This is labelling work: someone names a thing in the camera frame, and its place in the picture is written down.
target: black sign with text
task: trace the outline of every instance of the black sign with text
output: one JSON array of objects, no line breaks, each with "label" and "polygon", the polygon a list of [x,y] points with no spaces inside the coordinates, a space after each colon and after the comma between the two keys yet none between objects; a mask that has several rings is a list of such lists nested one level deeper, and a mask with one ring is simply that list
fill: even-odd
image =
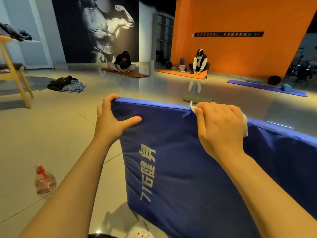
[{"label": "black sign with text", "polygon": [[195,37],[263,37],[264,32],[210,32],[195,33]]}]

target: orange wall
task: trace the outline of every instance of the orange wall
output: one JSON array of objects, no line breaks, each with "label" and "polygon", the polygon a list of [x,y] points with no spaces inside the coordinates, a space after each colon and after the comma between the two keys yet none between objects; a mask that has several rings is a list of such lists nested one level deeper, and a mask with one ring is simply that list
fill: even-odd
[{"label": "orange wall", "polygon": [[[204,49],[210,71],[284,76],[316,12],[317,0],[177,0],[171,62]],[[261,38],[192,37],[195,32],[265,31]]]}]

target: blue gym mat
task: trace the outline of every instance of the blue gym mat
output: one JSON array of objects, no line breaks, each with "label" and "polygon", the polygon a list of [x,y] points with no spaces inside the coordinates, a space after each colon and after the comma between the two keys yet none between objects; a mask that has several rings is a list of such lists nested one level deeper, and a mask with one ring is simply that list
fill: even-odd
[{"label": "blue gym mat", "polygon": [[279,87],[268,86],[268,85],[252,83],[252,82],[239,81],[239,80],[229,80],[227,83],[233,83],[233,84],[238,84],[238,85],[252,87],[252,88],[259,88],[259,89],[265,89],[265,90],[270,90],[270,91],[279,92],[279,93],[285,93],[285,94],[292,94],[292,95],[307,97],[307,94],[304,91],[297,91],[297,90],[283,91]]},{"label": "blue gym mat", "polygon": [[[120,98],[118,120],[141,116],[120,138],[128,205],[174,238],[260,238],[239,192],[203,149],[188,106]],[[317,218],[317,139],[248,119],[244,150]]]}]

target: person in varsity jacket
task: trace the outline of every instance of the person in varsity jacket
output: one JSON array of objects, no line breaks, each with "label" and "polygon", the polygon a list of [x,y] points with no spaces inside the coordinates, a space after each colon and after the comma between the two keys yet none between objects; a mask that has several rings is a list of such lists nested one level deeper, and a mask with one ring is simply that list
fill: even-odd
[{"label": "person in varsity jacket", "polygon": [[201,72],[207,70],[207,55],[204,54],[203,49],[199,49],[197,51],[196,57],[194,58],[194,62],[189,64],[189,69],[191,70],[191,74],[199,75]]}]

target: wooden chair leg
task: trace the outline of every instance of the wooden chair leg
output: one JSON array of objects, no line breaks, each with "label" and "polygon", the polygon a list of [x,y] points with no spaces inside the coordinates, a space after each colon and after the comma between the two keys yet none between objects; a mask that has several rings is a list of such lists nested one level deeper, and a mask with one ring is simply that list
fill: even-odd
[{"label": "wooden chair leg", "polygon": [[23,80],[26,88],[28,89],[31,98],[34,98],[34,95],[33,95],[33,92],[31,90],[30,84],[29,84],[28,80],[26,79],[26,76],[25,76],[24,72],[22,70],[20,70],[18,73],[22,77],[22,80]]},{"label": "wooden chair leg", "polygon": [[30,101],[28,100],[28,97],[26,96],[26,93],[24,92],[24,88],[22,86],[21,80],[19,78],[18,73],[16,72],[15,74],[12,74],[13,76],[15,76],[15,81],[17,82],[19,91],[21,93],[22,99],[24,100],[26,107],[28,108],[32,108]]}]

